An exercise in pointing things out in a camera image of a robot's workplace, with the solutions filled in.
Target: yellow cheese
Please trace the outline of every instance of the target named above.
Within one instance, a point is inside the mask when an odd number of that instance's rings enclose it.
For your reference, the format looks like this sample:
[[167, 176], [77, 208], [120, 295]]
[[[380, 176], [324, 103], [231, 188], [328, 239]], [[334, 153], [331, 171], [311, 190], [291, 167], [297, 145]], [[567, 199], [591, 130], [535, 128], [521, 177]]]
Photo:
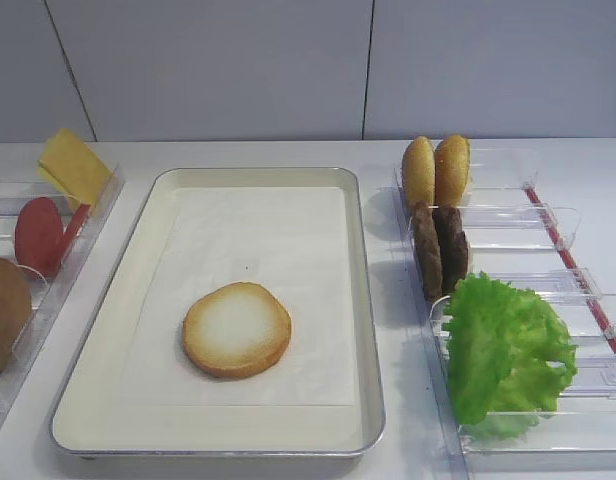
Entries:
[[70, 196], [68, 190], [61, 183], [59, 183], [55, 177], [50, 175], [44, 167], [37, 167], [37, 174], [45, 181], [50, 183], [57, 190], [59, 190], [61, 193], [66, 195], [66, 200], [68, 201], [68, 206], [70, 207], [70, 210], [72, 210], [73, 212], [77, 211], [77, 209], [79, 208], [79, 200]]
[[80, 203], [91, 206], [97, 203], [112, 176], [97, 155], [67, 128], [62, 128], [46, 142], [39, 167], [42, 178]]

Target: red tomato slice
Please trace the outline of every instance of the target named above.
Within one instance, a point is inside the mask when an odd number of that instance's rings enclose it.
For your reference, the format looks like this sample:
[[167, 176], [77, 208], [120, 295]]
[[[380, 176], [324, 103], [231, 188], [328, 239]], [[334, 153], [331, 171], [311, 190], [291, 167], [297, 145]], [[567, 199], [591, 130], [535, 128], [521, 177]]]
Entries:
[[48, 197], [29, 201], [19, 212], [15, 227], [17, 262], [34, 268], [44, 277], [57, 272], [57, 246], [64, 234], [61, 215]]

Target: lettuce leaf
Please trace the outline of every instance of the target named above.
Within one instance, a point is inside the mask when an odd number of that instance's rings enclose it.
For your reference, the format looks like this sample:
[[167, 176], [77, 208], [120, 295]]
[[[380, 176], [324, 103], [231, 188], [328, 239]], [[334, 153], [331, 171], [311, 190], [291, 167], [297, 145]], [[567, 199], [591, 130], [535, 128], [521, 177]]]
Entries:
[[577, 373], [576, 346], [549, 303], [482, 272], [457, 283], [445, 313], [452, 317], [443, 326], [450, 332], [448, 389], [467, 432], [518, 436], [538, 418], [486, 414], [557, 409]]

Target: white paper liner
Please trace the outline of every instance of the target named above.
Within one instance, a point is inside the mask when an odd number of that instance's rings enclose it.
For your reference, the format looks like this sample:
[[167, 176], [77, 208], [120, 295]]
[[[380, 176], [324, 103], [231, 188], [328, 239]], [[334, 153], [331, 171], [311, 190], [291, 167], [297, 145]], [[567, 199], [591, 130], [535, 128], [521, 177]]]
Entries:
[[[173, 194], [176, 219], [148, 290], [119, 400], [150, 405], [351, 405], [355, 351], [345, 199], [337, 188]], [[164, 219], [164, 225], [171, 221]], [[181, 348], [200, 297], [257, 282], [288, 310], [290, 345], [254, 377], [217, 380]]]

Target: clear plastic holder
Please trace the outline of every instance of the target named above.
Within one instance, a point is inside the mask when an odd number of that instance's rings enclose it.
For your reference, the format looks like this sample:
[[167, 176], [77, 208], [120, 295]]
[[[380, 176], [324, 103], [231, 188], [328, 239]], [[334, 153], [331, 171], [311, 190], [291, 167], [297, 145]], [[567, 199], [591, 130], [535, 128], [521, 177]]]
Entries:
[[[121, 169], [115, 166], [111, 170], [111, 179], [97, 203], [81, 205], [76, 212], [69, 208], [67, 196], [47, 183], [0, 180], [0, 257], [27, 271], [33, 307], [13, 344], [10, 360], [0, 373], [0, 428], [123, 188]], [[18, 215], [29, 201], [39, 197], [55, 203], [64, 225], [66, 250], [53, 278], [44, 278], [34, 269], [19, 265], [14, 254]]]
[[[487, 162], [477, 160], [486, 158]], [[525, 168], [515, 163], [528, 159]], [[393, 200], [402, 239], [398, 250], [413, 286], [452, 478], [470, 478], [475, 468], [524, 468], [531, 455], [546, 465], [563, 465], [564, 457], [555, 454], [584, 453], [587, 461], [593, 454], [604, 459], [616, 454], [616, 294], [600, 292], [589, 272], [570, 255], [579, 214], [541, 202], [535, 191], [535, 165], [540, 162], [533, 154], [473, 150], [471, 160], [472, 182], [459, 206], [471, 270], [535, 290], [548, 301], [578, 346], [578, 373], [560, 395], [555, 412], [489, 412], [478, 428], [456, 422], [446, 387], [448, 334], [441, 329], [448, 300], [436, 305], [424, 300], [410, 213], [396, 168]], [[506, 439], [481, 435], [493, 426], [519, 424], [530, 428]]]

